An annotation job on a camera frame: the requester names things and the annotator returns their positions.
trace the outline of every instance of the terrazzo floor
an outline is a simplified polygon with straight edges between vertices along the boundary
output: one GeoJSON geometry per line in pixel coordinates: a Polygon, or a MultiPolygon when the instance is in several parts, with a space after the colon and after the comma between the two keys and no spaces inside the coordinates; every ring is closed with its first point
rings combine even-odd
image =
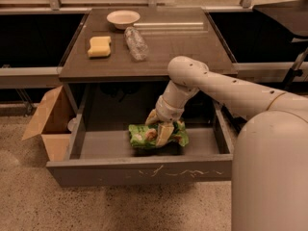
{"type": "Polygon", "coordinates": [[[62,189],[30,117],[0,107],[0,231],[231,230],[231,183],[62,189]]]}

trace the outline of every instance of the snack bag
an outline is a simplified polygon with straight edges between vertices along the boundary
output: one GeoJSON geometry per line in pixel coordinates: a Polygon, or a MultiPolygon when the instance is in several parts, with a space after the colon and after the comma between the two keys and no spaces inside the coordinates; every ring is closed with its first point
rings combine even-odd
{"type": "MultiPolygon", "coordinates": [[[[158,125],[129,125],[130,143],[134,148],[157,148],[156,139],[158,136],[158,125]]],[[[167,142],[177,142],[181,146],[189,143],[189,137],[186,132],[183,120],[173,122],[174,130],[167,142]]]]}

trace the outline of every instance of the open drawer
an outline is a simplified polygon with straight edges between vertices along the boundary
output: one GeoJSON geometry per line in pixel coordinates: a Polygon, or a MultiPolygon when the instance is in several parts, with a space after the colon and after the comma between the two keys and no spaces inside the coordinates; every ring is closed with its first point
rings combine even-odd
{"type": "Polygon", "coordinates": [[[223,116],[200,93],[183,114],[185,147],[134,149],[129,124],[142,124],[167,82],[88,84],[62,161],[47,167],[63,187],[230,180],[232,142],[223,116]]]}

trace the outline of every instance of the cardboard box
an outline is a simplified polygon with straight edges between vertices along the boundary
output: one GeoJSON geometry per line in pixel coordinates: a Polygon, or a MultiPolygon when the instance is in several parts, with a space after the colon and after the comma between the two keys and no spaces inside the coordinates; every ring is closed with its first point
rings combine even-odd
{"type": "Polygon", "coordinates": [[[68,122],[75,117],[64,87],[48,91],[33,114],[23,140],[41,135],[50,161],[62,161],[68,149],[68,122]]]}

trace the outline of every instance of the countertop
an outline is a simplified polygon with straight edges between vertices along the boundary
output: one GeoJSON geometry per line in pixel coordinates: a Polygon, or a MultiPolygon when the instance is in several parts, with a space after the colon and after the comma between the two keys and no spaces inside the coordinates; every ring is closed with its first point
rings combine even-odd
{"type": "Polygon", "coordinates": [[[147,59],[138,63],[129,53],[124,31],[116,29],[106,19],[107,15],[115,10],[93,9],[90,12],[60,74],[62,82],[167,80],[167,65],[176,56],[187,56],[201,61],[217,73],[236,74],[218,36],[201,9],[161,7],[129,9],[141,15],[138,25],[149,47],[147,59]],[[164,23],[165,29],[159,29],[156,26],[158,23],[164,23]],[[180,26],[174,28],[172,26],[174,23],[180,26]],[[152,28],[144,29],[142,25],[148,24],[152,25],[152,28]],[[97,36],[111,37],[110,57],[89,59],[87,52],[90,48],[90,38],[97,36]]]}

